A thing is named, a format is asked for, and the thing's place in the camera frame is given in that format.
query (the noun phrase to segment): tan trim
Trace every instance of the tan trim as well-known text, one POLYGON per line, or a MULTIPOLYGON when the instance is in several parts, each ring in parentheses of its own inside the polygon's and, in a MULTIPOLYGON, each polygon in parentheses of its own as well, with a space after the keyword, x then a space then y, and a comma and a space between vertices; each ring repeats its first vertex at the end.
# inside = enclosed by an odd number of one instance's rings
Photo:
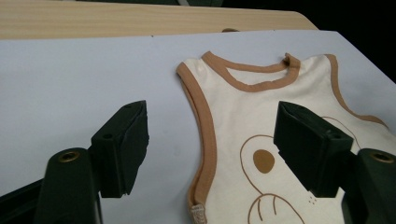
POLYGON ((195 118, 198 121, 201 135, 202 158, 200 167, 189 189, 189 208, 192 208, 196 204, 205 206, 207 194, 209 193, 216 172, 217 143, 215 128, 204 93, 200 89, 190 69, 186 64, 181 63, 177 67, 177 73, 182 79, 183 89, 186 92, 195 118))
POLYGON ((340 91, 340 88, 339 88, 339 85, 338 85, 338 63, 337 63, 337 59, 332 54, 325 54, 325 55, 329 59, 330 65, 331 65, 331 69, 332 69, 332 73, 331 73, 332 92, 334 93, 334 96, 337 99, 337 101, 340 104, 340 106, 343 107, 349 114, 355 116, 358 119, 363 119, 363 120, 379 123, 379 124, 385 125, 388 128, 388 126, 385 124, 385 122, 382 121, 381 119, 379 119, 379 118, 377 118, 375 116, 371 116, 371 115, 358 115, 355 112, 353 112, 351 109, 349 109, 349 107, 347 107, 347 104, 344 101, 344 98, 343 98, 343 96, 341 94, 341 91, 340 91))
POLYGON ((202 57, 204 62, 206 62, 216 73, 224 78, 230 85, 234 86, 240 91, 247 92, 257 92, 257 91, 267 91, 272 89, 278 89, 293 83, 300 71, 300 61, 292 57, 290 54, 285 54, 285 59, 280 63, 269 65, 269 66, 255 66, 242 63, 233 63, 222 59, 214 55, 211 51, 208 51, 202 57), (239 71, 249 71, 256 73, 274 73, 280 72, 289 68, 288 73, 285 77, 274 81, 264 81, 254 85, 248 85, 243 82, 236 80, 227 70, 227 68, 232 68, 239 71))

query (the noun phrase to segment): metal screw hole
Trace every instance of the metal screw hole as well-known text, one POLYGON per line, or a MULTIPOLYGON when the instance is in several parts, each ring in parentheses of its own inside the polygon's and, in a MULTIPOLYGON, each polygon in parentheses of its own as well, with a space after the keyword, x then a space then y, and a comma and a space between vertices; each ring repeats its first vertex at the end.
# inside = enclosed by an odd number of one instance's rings
POLYGON ((62 154, 58 160, 60 162, 70 162, 70 161, 77 159, 78 157, 79 157, 79 152, 70 151, 70 152, 66 152, 66 153, 62 154))
POLYGON ((393 162, 395 162, 395 160, 392 157, 390 157, 389 155, 387 155, 385 153, 375 152, 375 153, 372 153, 371 156, 376 161, 382 161, 382 162, 385 162, 385 163, 393 163, 393 162))

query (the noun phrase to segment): printed cartoon face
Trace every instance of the printed cartoon face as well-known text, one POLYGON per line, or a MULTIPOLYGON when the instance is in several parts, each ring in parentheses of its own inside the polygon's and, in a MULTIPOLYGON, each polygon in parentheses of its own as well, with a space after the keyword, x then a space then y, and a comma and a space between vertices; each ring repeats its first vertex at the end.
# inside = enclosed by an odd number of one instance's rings
POLYGON ((277 154, 272 136, 250 137, 241 148, 241 164, 247 180, 258 191, 248 211, 248 223, 304 223, 285 196, 290 194, 288 190, 280 188, 289 181, 293 185, 299 182, 277 154))
MULTIPOLYGON (((323 118, 354 138, 352 151, 361 148, 355 135, 344 124, 337 119, 323 118)), ((344 192, 339 190, 335 199, 317 199, 278 155, 273 140, 270 135, 258 134, 241 146, 242 170, 251 187, 258 192, 248 209, 248 223, 317 223, 321 218, 340 223, 342 217, 329 217, 332 213, 329 209, 341 214, 340 202, 344 192)))

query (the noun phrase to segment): neckline trim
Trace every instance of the neckline trim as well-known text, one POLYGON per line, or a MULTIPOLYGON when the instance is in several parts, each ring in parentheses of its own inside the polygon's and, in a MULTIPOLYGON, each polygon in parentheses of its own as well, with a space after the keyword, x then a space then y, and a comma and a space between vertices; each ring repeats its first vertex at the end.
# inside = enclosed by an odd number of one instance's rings
POLYGON ((280 62, 268 66, 257 66, 243 63, 234 63, 220 58, 213 54, 211 51, 206 52, 202 59, 207 63, 216 73, 224 78, 230 85, 240 91, 257 92, 279 89, 293 83, 300 71, 300 61, 289 53, 285 54, 285 58, 280 62), (256 73, 274 73, 289 69, 288 73, 279 79, 273 81, 264 81, 257 84, 249 85, 244 82, 238 81, 227 68, 239 71, 256 72, 256 73))

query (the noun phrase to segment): clothing fabric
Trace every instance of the clothing fabric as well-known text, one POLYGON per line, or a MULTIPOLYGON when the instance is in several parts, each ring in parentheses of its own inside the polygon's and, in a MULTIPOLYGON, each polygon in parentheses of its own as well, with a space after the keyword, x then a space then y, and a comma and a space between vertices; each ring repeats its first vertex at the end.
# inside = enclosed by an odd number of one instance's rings
POLYGON ((279 101, 302 105, 353 137, 354 153, 396 146, 381 119, 347 107, 334 55, 300 61, 286 53, 280 63, 258 66, 208 51, 177 73, 201 135, 201 164, 188 195, 194 223, 344 223, 344 192, 316 198, 278 155, 279 101))

